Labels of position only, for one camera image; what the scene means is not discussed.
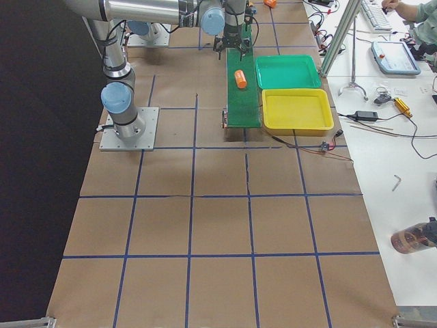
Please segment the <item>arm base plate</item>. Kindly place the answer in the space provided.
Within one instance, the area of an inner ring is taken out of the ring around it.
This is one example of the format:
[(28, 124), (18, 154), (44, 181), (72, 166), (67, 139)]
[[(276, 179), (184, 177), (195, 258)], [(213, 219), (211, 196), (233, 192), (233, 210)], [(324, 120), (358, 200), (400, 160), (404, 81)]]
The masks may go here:
[(152, 151), (156, 140), (158, 125), (158, 107), (137, 107), (137, 118), (132, 123), (122, 126), (115, 124), (107, 114), (106, 125), (102, 130), (99, 149), (101, 151)]
[(159, 31), (156, 36), (139, 36), (133, 32), (128, 39), (128, 46), (132, 48), (162, 48), (169, 46), (170, 35), (166, 31)]

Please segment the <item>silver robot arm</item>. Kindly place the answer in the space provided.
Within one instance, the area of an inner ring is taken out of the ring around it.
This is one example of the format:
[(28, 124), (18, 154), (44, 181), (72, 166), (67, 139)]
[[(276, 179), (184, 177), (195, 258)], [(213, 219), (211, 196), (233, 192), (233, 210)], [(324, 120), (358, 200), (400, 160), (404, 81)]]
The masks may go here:
[(168, 33), (165, 26), (160, 23), (142, 22), (137, 20), (128, 20), (128, 28), (132, 33), (138, 35), (146, 41), (153, 41)]
[(251, 35), (254, 8), (248, 1), (66, 1), (82, 16), (101, 56), (107, 86), (101, 101), (109, 114), (109, 131), (102, 136), (105, 150), (151, 150), (158, 108), (134, 103), (135, 72), (126, 56), (128, 35), (120, 25), (157, 46), (179, 28), (198, 27), (214, 36), (213, 50), (227, 57), (227, 106), (224, 128), (258, 128), (258, 109)]

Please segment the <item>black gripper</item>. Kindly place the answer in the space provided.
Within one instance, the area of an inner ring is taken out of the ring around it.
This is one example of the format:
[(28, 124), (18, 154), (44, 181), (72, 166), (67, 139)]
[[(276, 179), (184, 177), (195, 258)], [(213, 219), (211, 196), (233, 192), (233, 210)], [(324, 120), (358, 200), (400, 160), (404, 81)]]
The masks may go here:
[(235, 49), (240, 54), (246, 54), (253, 48), (251, 38), (242, 38), (240, 34), (215, 36), (213, 51), (221, 53), (225, 49)]

